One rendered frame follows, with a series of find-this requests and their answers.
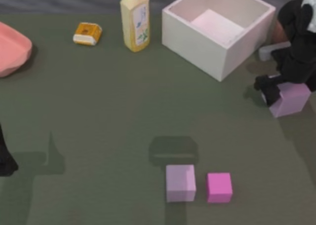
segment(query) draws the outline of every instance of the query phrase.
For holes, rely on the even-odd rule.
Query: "yellow bottle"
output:
[[[149,0],[121,0],[120,10],[125,45],[143,50],[150,41]]]

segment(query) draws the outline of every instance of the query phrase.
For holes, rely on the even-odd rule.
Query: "magenta cube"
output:
[[[233,196],[230,173],[208,173],[206,189],[208,203],[229,203]]]
[[[167,202],[191,202],[196,195],[196,178],[193,165],[167,165]]]
[[[278,85],[281,98],[269,109],[274,117],[299,113],[308,101],[311,91],[301,83],[283,83]]]

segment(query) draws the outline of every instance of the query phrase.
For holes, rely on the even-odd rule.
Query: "pink bowl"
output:
[[[20,68],[31,52],[32,42],[26,36],[0,22],[0,77]]]

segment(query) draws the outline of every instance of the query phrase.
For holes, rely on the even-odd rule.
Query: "table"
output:
[[[316,99],[274,119],[249,87],[273,62],[252,56],[218,83],[161,45],[159,17],[136,54],[119,16],[0,20],[37,48],[0,80],[0,120],[20,165],[0,178],[1,225],[316,223]],[[97,46],[72,42],[80,21],[103,27]],[[168,158],[175,148],[184,158]],[[196,200],[166,205],[164,166],[183,162],[196,164]],[[206,203],[207,172],[231,172],[230,204]]]

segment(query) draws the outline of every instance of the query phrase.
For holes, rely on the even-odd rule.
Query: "dark object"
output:
[[[268,106],[280,98],[277,85],[281,83],[305,83],[311,92],[316,91],[316,32],[309,26],[316,10],[304,1],[289,1],[278,13],[277,19],[291,42],[290,47],[271,53],[280,75],[255,79],[254,88],[264,94]]]
[[[9,177],[19,169],[18,164],[6,147],[0,125],[0,177]]]

